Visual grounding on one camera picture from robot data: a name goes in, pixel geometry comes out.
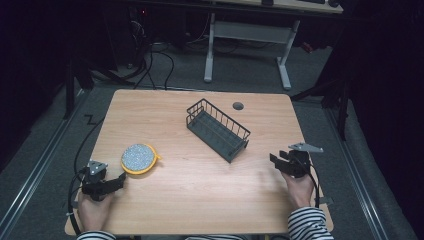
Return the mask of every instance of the black wire basket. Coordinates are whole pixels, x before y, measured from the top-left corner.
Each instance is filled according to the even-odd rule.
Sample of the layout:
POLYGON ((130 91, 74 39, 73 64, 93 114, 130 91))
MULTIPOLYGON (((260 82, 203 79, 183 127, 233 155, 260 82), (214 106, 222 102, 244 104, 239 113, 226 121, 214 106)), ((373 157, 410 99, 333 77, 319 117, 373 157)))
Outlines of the black wire basket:
POLYGON ((247 147, 250 131, 206 99, 187 109, 187 128, 231 163, 247 147))

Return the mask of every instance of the human hand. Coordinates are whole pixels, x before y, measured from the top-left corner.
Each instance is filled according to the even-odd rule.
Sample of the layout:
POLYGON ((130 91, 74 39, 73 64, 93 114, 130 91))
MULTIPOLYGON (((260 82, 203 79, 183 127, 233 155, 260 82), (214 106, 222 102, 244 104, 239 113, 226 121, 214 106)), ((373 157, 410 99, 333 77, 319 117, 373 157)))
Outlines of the human hand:
POLYGON ((84 231, 101 231, 108 216, 114 193, 106 195, 101 202, 96 202, 87 194, 78 194, 78 215, 84 231))
POLYGON ((296 209, 311 206, 311 196, 314 190, 314 184, 309 175, 300 178, 294 178, 281 172, 287 182, 290 201, 296 209))

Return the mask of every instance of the yellow plate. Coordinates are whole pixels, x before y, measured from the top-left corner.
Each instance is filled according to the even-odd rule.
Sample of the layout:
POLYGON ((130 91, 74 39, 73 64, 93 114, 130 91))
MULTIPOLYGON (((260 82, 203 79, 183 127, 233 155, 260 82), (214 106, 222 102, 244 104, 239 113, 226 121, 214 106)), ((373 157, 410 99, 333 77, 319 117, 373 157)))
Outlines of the yellow plate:
POLYGON ((161 157, 147 144, 134 144, 122 154, 121 166, 129 174, 142 174, 149 171, 161 157))

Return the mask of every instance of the table surface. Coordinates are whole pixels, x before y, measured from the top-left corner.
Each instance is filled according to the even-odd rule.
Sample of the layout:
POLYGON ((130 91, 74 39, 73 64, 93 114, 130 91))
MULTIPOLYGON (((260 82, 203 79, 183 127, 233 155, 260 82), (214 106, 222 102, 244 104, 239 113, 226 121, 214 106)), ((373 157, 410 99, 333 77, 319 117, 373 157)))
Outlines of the table surface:
MULTIPOLYGON (((123 172, 121 156, 133 144, 151 145, 162 159, 145 174, 127 175, 104 230, 117 235, 287 232, 293 208, 269 154, 302 141, 287 95, 118 90, 92 159, 109 164, 107 179, 123 172), (247 148, 231 164, 186 127, 187 108, 202 98, 251 131, 247 148), (235 110, 234 102, 244 109, 235 110)), ((321 208, 332 230, 328 208, 321 208)), ((69 220, 65 231, 74 234, 69 220)))
MULTIPOLYGON (((216 0, 216 2, 263 6, 261 4, 261 0, 216 0)), ((274 0, 274 5, 272 7, 285 8, 291 10, 311 11, 318 13, 341 14, 343 12, 343 8, 340 5, 336 8, 331 7, 328 4, 328 0, 326 0, 324 4, 304 2, 298 0, 274 0)))

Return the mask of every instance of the black cable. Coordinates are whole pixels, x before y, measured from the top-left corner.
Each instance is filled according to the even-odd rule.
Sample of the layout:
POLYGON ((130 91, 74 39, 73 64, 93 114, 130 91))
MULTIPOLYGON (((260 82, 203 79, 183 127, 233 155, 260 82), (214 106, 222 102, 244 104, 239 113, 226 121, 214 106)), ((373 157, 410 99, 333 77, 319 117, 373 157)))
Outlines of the black cable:
POLYGON ((205 39, 209 39, 208 37, 203 37, 203 36, 205 35, 206 29, 208 28, 208 25, 209 25, 209 19, 210 19, 210 18, 211 18, 211 14, 209 13, 209 14, 208 14, 208 17, 206 18, 205 27, 203 28, 202 33, 201 33, 201 34, 199 35, 199 37, 198 37, 198 38, 196 38, 195 40, 190 41, 190 42, 186 42, 186 46, 188 46, 189 48, 191 48, 188 44, 196 43, 196 42, 199 42, 199 41, 203 41, 203 40, 205 40, 205 39))
POLYGON ((141 76, 140 80, 134 85, 133 89, 137 89, 138 85, 143 81, 143 79, 146 77, 147 74, 149 74, 150 69, 152 69, 153 65, 153 53, 152 53, 152 46, 150 46, 150 65, 149 68, 146 70, 146 73, 144 73, 143 76, 141 76))
POLYGON ((308 171, 308 169, 305 168, 305 166, 303 165, 303 163, 297 157, 293 157, 293 158, 302 167, 302 170, 304 172, 306 172, 309 175, 309 177, 311 178, 312 183, 314 184, 314 188, 315 188, 315 207, 316 208, 319 208, 319 185, 315 181, 315 178, 312 176, 311 172, 308 171))
POLYGON ((155 82, 152 79, 152 75, 150 73, 147 73, 147 76, 149 76, 150 82, 152 83, 153 90, 156 90, 157 89, 156 88, 156 84, 155 84, 155 82))
POLYGON ((68 216, 69 216, 69 219, 71 220, 71 224, 72 224, 72 227, 74 228, 75 234, 77 234, 77 235, 81 234, 81 230, 79 229, 79 226, 78 226, 77 220, 75 218, 75 214, 74 214, 74 208, 72 207, 72 196, 76 192, 76 190, 79 189, 79 187, 78 187, 76 190, 74 190, 75 181, 77 179, 80 179, 79 175, 84 174, 85 171, 86 171, 86 168, 83 168, 83 169, 79 170, 74 175, 74 177, 71 180, 71 184, 69 185, 69 190, 68 190, 68 216))
POLYGON ((319 188, 319 186, 320 186, 320 184, 319 184, 319 175, 318 175, 318 170, 315 168, 315 166, 314 165, 312 165, 311 164, 311 167, 313 167, 314 169, 315 169, 315 174, 317 175, 317 183, 318 183, 318 188, 319 188))
POLYGON ((172 63, 172 67, 171 67, 171 70, 169 71, 169 73, 168 73, 168 76, 166 77, 166 79, 165 79, 165 84, 164 84, 164 86, 165 86, 165 90, 168 90, 168 87, 167 87, 167 85, 168 85, 168 80, 169 80, 169 77, 171 76, 171 74, 172 74, 172 72, 174 71, 174 66, 175 66, 175 64, 174 64, 174 60, 172 59, 172 57, 171 56, 169 56, 168 54, 166 54, 166 53, 163 53, 163 52, 153 52, 153 53, 158 53, 158 54, 162 54, 162 55, 164 55, 164 56, 166 56, 166 57, 168 57, 170 60, 171 60, 171 63, 172 63))
POLYGON ((75 159, 74 159, 74 174, 78 177, 78 171, 77 171, 77 160, 78 160, 78 156, 81 153, 82 148, 85 145, 85 142, 87 141, 88 137, 90 137, 90 135, 94 132, 94 130, 100 125, 100 123, 102 123, 105 120, 105 118, 103 117, 100 121, 98 121, 96 123, 96 125, 90 130, 90 132, 85 136, 84 140, 82 141, 82 143, 80 144, 77 154, 75 155, 75 159))

